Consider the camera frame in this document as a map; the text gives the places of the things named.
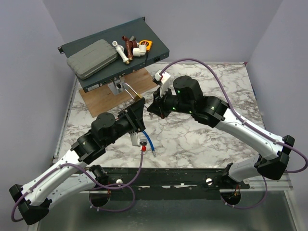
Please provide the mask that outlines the brass padlock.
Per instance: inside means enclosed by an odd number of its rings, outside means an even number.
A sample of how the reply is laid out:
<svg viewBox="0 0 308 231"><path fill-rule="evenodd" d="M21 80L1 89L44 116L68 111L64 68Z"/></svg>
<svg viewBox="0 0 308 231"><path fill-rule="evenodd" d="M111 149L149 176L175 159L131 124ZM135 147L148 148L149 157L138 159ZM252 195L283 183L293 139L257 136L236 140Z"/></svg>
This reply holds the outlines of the brass padlock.
<svg viewBox="0 0 308 231"><path fill-rule="evenodd" d="M142 96L139 93L137 93L130 84L124 82L122 84L122 87L123 87L123 90L130 96L130 98L133 101L136 102L136 101L142 99Z"/></svg>

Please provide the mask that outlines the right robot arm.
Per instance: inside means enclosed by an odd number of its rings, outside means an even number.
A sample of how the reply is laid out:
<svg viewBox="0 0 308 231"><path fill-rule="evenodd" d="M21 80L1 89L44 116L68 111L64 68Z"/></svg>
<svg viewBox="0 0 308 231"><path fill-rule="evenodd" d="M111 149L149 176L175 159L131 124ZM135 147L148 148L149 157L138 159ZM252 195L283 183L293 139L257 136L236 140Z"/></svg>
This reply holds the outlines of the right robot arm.
<svg viewBox="0 0 308 231"><path fill-rule="evenodd" d="M199 82L189 76L173 81L175 94L170 89L170 75L155 74L153 82L159 88L153 93L153 103L148 112L162 119L171 112L190 114L203 125L222 130L257 151L257 155L239 163L226 166L221 177L222 185L233 188L244 179L261 175L279 180L289 162L294 138L272 134L241 115L234 115L228 103L215 96L204 96Z"/></svg>

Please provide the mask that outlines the white pvc elbow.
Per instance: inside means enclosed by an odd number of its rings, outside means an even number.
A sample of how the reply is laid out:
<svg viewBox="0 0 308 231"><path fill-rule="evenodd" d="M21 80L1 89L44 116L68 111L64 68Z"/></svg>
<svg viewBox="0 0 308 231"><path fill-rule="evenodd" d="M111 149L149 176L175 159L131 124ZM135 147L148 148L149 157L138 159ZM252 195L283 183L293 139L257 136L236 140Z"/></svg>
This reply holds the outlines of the white pvc elbow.
<svg viewBox="0 0 308 231"><path fill-rule="evenodd" d="M146 45L139 45L137 48L133 48L132 54L134 57L141 57L147 53Z"/></svg>

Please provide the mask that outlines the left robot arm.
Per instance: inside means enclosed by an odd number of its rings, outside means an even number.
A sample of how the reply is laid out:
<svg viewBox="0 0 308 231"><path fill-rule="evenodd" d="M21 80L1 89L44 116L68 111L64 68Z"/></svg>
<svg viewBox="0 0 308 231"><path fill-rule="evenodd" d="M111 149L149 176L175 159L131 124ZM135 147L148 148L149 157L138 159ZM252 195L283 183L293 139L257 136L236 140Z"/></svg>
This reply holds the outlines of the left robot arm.
<svg viewBox="0 0 308 231"><path fill-rule="evenodd" d="M9 192L15 201L11 212L13 222L24 221L33 225L48 213L55 197L63 195L58 187L77 171L91 164L125 134L131 135L137 146L137 133L144 131L143 109L145 99L140 98L119 112L118 116L104 112L92 122L90 130L79 137L71 149L36 179L24 185L13 185Z"/></svg>

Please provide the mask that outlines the blue cable lock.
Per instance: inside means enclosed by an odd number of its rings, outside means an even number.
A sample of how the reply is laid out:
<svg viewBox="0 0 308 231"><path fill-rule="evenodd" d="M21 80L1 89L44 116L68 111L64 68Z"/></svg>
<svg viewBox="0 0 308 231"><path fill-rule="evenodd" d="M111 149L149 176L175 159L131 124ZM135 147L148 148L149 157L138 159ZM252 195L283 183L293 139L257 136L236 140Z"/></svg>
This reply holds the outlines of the blue cable lock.
<svg viewBox="0 0 308 231"><path fill-rule="evenodd" d="M148 142L150 144L153 156L156 157L156 152L155 152L154 144L153 144L150 136L147 134L147 132L145 130L143 131L143 134L145 135L146 139L148 140Z"/></svg>

